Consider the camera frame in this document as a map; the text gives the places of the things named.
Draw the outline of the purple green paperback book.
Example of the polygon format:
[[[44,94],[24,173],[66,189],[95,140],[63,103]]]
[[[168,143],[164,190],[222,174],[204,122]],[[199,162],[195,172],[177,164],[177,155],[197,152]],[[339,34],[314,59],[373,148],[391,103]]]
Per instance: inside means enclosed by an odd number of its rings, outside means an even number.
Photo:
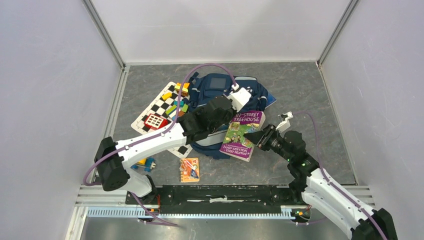
[[[249,162],[254,144],[244,137],[261,129],[266,116],[263,111],[237,113],[231,120],[219,151],[230,157]]]

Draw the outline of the blue Animal Farm book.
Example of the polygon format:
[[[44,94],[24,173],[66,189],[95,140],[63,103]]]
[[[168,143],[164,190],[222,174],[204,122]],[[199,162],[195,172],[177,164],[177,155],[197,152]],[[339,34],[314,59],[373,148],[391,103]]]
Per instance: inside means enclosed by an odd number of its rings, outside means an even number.
[[[274,104],[276,101],[277,101],[277,99],[270,92],[268,92],[267,103],[266,103],[265,107],[268,108],[269,106]]]

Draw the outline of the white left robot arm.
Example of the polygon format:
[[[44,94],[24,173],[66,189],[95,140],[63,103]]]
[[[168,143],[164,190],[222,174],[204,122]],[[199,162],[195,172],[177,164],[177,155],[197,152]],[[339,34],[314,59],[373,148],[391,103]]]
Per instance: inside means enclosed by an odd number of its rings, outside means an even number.
[[[145,204],[153,203],[157,198],[153,181],[132,166],[143,158],[206,139],[219,127],[228,124],[241,109],[234,97],[219,96],[184,114],[175,124],[148,134],[117,142],[105,138],[101,143],[105,151],[95,163],[102,189],[105,192],[125,190]]]

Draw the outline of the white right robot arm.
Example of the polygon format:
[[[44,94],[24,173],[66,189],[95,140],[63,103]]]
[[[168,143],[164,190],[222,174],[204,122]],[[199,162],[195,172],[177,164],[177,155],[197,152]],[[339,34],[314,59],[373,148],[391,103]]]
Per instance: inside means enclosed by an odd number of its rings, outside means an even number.
[[[396,240],[392,215],[374,209],[335,181],[320,163],[306,151],[302,134],[289,130],[281,135],[269,124],[244,137],[263,151],[272,151],[288,162],[294,177],[289,184],[289,199],[316,208],[350,240]]]

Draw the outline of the lime green toy block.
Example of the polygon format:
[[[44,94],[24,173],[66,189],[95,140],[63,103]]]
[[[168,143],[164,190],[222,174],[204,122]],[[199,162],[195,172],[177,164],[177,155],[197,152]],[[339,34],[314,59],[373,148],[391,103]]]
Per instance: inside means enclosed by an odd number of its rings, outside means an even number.
[[[184,113],[186,113],[188,111],[189,106],[187,104],[184,104],[181,108],[181,111],[183,111]]]

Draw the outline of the orange yellow wedge block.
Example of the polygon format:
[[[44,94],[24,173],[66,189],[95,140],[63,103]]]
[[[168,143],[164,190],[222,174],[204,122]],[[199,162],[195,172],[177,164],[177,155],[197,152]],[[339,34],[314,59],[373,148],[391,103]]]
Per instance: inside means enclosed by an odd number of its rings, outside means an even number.
[[[181,94],[183,97],[187,97],[189,95],[189,86],[189,82],[186,82],[184,84],[177,83],[174,89],[177,91],[178,94]]]

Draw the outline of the teal toy block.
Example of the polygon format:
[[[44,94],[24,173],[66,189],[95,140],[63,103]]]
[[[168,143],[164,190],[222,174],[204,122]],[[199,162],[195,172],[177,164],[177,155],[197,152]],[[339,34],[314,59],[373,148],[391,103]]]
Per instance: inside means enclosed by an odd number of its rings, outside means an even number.
[[[173,102],[173,104],[175,105],[175,106],[179,106],[180,108],[182,108],[183,106],[184,106],[184,102],[183,101],[180,101],[180,102],[178,102],[177,100],[175,100],[174,102]]]

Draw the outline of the yellow toy block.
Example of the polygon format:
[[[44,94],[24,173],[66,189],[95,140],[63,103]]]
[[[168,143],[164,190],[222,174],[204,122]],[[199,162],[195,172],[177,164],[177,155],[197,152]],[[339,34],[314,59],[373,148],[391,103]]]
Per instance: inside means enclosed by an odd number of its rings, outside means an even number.
[[[172,92],[167,92],[167,93],[165,93],[165,94],[163,94],[162,96],[161,96],[161,99],[163,100],[163,101],[166,101],[166,100],[168,100],[169,98],[171,98],[173,96],[173,93]]]

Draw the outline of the black white chessboard mat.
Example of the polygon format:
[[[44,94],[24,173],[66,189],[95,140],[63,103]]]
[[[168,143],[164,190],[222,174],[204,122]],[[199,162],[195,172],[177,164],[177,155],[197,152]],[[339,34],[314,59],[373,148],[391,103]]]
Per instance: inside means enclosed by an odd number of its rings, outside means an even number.
[[[148,107],[144,111],[142,111],[142,113],[136,118],[136,120],[133,123],[131,123],[130,126],[133,130],[137,131],[141,135],[153,132],[154,129],[149,129],[148,127],[144,125],[144,120],[149,114],[155,114],[157,116],[164,117],[168,120],[169,124],[175,119],[175,116],[176,116],[175,111],[171,114],[171,117],[169,117],[165,113],[168,108],[174,105],[174,101],[177,101],[178,93],[175,90],[175,85],[176,83],[171,81],[163,88],[163,90],[155,97],[155,99],[148,105]],[[161,99],[162,95],[168,92],[172,92],[172,97],[167,99],[166,101],[163,101]],[[189,99],[190,99],[189,96],[186,96],[186,97],[181,96],[180,101],[183,101],[184,104],[188,105]],[[180,117],[187,112],[181,111],[181,107],[180,107],[178,116]],[[186,158],[188,154],[191,152],[191,150],[192,150],[192,147],[190,145],[184,145],[184,146],[168,149],[169,152],[171,152],[172,154],[174,154],[175,156],[181,159]]]

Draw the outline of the red window toy block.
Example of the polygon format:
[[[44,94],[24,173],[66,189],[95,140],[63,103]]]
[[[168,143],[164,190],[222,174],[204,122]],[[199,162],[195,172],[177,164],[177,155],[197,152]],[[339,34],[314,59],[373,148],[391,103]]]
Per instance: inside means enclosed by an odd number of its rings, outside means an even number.
[[[162,116],[158,116],[158,115],[150,113],[146,117],[146,119],[143,121],[143,123],[149,129],[157,130],[157,129],[161,129],[164,126],[168,125],[169,121]]]

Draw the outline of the orange spiral notebook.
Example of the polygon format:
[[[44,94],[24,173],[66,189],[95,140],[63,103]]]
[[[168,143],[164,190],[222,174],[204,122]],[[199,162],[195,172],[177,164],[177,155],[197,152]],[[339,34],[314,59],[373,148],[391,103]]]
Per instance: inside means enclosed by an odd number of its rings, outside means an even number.
[[[180,182],[196,183],[200,181],[199,159],[182,158],[180,159]]]

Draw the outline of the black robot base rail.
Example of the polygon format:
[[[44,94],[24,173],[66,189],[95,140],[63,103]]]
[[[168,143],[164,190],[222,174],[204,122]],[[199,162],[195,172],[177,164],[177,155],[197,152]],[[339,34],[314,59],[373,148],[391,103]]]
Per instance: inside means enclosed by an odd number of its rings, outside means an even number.
[[[306,206],[287,185],[162,185],[141,198],[162,214],[277,214]]]

